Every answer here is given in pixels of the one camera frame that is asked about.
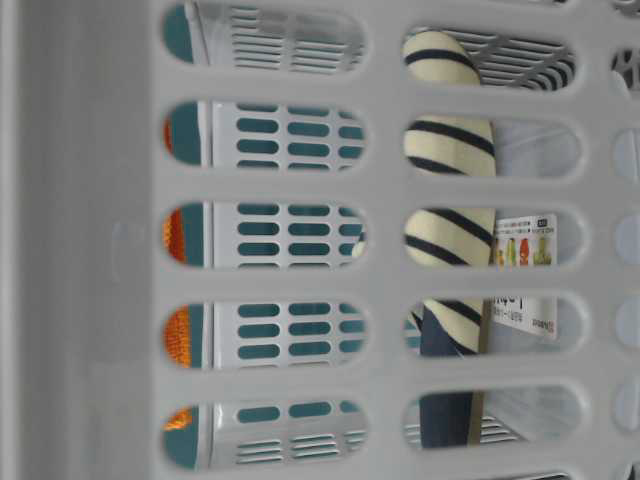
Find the orange fabric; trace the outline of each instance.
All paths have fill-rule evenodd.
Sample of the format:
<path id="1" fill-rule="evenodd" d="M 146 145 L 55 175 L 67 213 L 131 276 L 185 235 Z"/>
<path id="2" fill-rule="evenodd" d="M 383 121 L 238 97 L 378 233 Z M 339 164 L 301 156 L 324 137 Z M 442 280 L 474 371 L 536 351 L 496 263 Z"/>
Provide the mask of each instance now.
<path id="1" fill-rule="evenodd" d="M 164 140 L 169 151 L 173 150 L 171 142 L 171 124 L 167 121 L 164 127 Z M 184 226 L 182 224 L 182 212 L 174 211 L 164 222 L 162 227 L 162 239 L 165 248 L 172 257 L 179 262 L 185 263 L 187 260 Z M 183 367 L 191 366 L 191 322 L 189 319 L 189 308 L 179 308 L 167 323 L 164 330 L 164 346 L 169 356 L 178 365 Z M 165 425 L 164 429 L 181 430 L 187 428 L 193 422 L 191 410 L 179 411 Z"/>

